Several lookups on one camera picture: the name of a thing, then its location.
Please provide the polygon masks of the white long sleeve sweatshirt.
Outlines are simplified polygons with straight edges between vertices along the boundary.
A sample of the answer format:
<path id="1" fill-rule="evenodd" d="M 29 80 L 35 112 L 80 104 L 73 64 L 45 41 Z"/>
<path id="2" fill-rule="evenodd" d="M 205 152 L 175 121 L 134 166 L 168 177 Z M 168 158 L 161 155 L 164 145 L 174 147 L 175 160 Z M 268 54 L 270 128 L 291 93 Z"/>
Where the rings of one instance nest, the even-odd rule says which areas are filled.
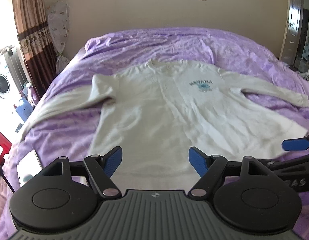
<path id="1" fill-rule="evenodd" d="M 297 122 L 248 99 L 248 93 L 309 108 L 305 94 L 212 64 L 148 61 L 113 75 L 95 74 L 90 85 L 38 105 L 23 133 L 52 116 L 102 103 L 89 153 L 122 148 L 115 180 L 189 178 L 191 146 L 234 160 L 248 153 L 277 157 L 283 140 L 307 134 Z"/>

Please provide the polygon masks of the white book on bed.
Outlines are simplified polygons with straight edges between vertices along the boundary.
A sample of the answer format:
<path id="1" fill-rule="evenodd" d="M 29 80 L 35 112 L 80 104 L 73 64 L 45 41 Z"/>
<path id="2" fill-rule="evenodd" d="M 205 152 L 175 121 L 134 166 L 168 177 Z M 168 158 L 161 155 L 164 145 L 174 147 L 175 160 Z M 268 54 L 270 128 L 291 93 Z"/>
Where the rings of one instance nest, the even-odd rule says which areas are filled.
<path id="1" fill-rule="evenodd" d="M 35 150 L 31 150 L 18 164 L 17 174 L 20 186 L 23 186 L 31 178 L 42 170 L 42 164 Z"/>

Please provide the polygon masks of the pink bottle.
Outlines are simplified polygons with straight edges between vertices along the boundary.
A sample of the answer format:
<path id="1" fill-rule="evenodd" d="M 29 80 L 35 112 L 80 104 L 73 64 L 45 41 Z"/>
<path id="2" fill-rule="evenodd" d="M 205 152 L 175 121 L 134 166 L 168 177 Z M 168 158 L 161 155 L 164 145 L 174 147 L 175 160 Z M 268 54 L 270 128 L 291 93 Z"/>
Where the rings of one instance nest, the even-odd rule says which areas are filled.
<path id="1" fill-rule="evenodd" d="M 38 97 L 35 89 L 33 88 L 33 86 L 30 83 L 28 85 L 28 95 L 30 96 L 30 99 L 31 99 L 33 105 L 37 106 L 37 104 L 39 103 L 39 97 Z"/>

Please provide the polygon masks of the blue detergent bottle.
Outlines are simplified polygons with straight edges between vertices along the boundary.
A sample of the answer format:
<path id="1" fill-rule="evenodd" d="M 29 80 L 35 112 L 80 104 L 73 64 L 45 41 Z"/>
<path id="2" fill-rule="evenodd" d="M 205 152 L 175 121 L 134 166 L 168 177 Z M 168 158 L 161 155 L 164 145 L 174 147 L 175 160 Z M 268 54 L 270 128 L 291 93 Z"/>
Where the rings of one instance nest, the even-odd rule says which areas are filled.
<path id="1" fill-rule="evenodd" d="M 18 102 L 18 106 L 16 107 L 16 112 L 18 113 L 20 118 L 23 120 L 23 122 L 26 122 L 26 120 L 29 118 L 29 116 L 33 112 L 33 107 L 24 97 L 21 97 Z"/>

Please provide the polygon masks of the purple floral bed cover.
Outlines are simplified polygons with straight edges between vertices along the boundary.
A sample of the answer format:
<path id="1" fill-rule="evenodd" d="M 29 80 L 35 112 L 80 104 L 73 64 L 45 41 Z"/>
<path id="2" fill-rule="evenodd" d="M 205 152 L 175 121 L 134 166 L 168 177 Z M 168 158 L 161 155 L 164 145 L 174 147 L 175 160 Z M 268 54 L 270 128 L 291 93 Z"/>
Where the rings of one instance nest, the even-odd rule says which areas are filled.
<path id="1" fill-rule="evenodd" d="M 114 74 L 149 59 L 211 63 L 309 97 L 308 81 L 289 70 L 268 49 L 248 38 L 216 29 L 162 28 L 126 30 L 91 38 L 54 79 L 41 102 L 89 84 L 93 74 Z M 296 108 L 265 95 L 250 94 L 247 98 L 309 130 L 309 109 Z M 96 106 L 65 113 L 32 128 L 23 142 L 12 146 L 4 165 L 4 172 L 13 187 L 19 187 L 16 165 L 32 149 L 37 151 L 42 163 L 49 163 L 65 153 L 74 160 L 82 160 L 99 122 L 100 109 L 101 106 Z M 0 178 L 0 239 L 8 239 L 17 231 L 9 211 L 11 196 L 10 189 Z M 294 232 L 309 239 L 309 192 L 299 196 L 303 208 Z"/>

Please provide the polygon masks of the red plastic stool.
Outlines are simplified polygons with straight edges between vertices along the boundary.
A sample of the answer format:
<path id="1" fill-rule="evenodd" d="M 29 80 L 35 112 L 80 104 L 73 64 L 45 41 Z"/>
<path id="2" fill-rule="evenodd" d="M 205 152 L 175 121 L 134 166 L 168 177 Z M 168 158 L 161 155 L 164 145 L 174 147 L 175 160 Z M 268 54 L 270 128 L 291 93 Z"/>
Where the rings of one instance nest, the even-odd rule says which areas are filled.
<path id="1" fill-rule="evenodd" d="M 0 147 L 2 152 L 0 153 L 0 166 L 3 166 L 5 163 L 5 155 L 9 154 L 9 151 L 12 147 L 12 143 L 0 132 Z"/>

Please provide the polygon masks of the brown patterned curtain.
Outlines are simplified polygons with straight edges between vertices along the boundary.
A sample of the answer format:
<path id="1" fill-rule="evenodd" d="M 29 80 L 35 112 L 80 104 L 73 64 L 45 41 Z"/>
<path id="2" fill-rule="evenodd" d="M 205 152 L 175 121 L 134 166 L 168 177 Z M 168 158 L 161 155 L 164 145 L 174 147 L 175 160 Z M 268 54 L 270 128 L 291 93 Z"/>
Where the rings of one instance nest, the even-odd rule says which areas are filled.
<path id="1" fill-rule="evenodd" d="M 12 0 L 12 6 L 26 71 L 36 94 L 41 98 L 56 77 L 57 61 L 44 0 Z"/>

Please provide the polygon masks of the white washing machine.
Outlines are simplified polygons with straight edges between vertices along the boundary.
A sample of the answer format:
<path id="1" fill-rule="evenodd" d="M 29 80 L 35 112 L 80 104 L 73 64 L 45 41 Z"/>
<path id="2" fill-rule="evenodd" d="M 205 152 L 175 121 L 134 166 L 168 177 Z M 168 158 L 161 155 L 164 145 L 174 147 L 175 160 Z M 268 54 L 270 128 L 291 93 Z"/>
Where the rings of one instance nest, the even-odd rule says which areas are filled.
<path id="1" fill-rule="evenodd" d="M 27 83 L 18 50 L 8 46 L 0 50 L 0 113 L 12 114 Z"/>

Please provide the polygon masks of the dark wooden door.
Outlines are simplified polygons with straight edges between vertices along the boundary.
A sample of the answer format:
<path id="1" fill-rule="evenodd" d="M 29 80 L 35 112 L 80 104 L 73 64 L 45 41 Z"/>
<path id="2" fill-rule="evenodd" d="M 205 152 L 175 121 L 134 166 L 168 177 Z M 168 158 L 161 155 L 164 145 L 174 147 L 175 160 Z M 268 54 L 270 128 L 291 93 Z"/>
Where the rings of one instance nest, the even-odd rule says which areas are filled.
<path id="1" fill-rule="evenodd" d="M 294 64 L 296 58 L 302 18 L 303 0 L 288 0 L 286 26 L 279 59 L 290 66 Z"/>

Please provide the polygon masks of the white patterned fabric bundle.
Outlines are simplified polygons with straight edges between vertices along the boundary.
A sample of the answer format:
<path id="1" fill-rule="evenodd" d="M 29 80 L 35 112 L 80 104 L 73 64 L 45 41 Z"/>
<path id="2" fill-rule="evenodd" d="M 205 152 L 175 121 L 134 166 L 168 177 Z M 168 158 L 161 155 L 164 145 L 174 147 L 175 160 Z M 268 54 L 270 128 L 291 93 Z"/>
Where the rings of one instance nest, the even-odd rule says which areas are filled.
<path id="1" fill-rule="evenodd" d="M 59 74 L 69 63 L 63 55 L 69 35 L 69 7 L 67 2 L 56 1 L 46 9 L 48 28 L 56 52 L 56 73 Z"/>

